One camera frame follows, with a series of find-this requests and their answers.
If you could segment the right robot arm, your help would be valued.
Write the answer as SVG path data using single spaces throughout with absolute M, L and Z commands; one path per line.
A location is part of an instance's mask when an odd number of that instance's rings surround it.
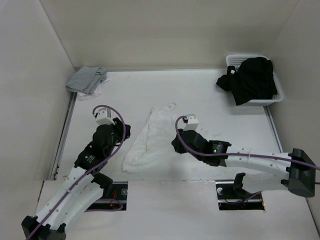
M 236 174 L 231 190 L 238 198 L 273 190 L 287 190 L 304 198 L 315 196 L 316 171 L 319 168 L 302 149 L 262 154 L 234 147 L 227 141 L 206 140 L 194 130 L 182 129 L 178 130 L 171 144 L 176 153 L 189 153 L 211 167 L 257 171 L 256 174 Z

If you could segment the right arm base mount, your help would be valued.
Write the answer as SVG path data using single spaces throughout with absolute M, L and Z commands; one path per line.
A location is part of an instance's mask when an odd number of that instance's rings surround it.
M 245 176 L 245 173 L 238 173 L 233 181 L 226 180 L 215 183 L 220 211 L 265 210 L 261 192 L 249 193 L 243 189 Z

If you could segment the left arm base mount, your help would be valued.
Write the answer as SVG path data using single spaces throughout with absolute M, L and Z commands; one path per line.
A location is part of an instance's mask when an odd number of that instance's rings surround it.
M 104 190 L 102 197 L 96 200 L 86 212 L 117 212 L 127 210 L 128 182 L 113 182 Z

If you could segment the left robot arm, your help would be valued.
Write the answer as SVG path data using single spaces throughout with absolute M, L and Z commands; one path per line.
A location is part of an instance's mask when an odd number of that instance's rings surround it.
M 64 240 L 70 226 L 98 199 L 112 195 L 113 180 L 101 169 L 131 136 L 131 126 L 119 118 L 97 121 L 91 142 L 78 155 L 69 175 L 52 199 L 34 216 L 26 216 L 27 240 Z

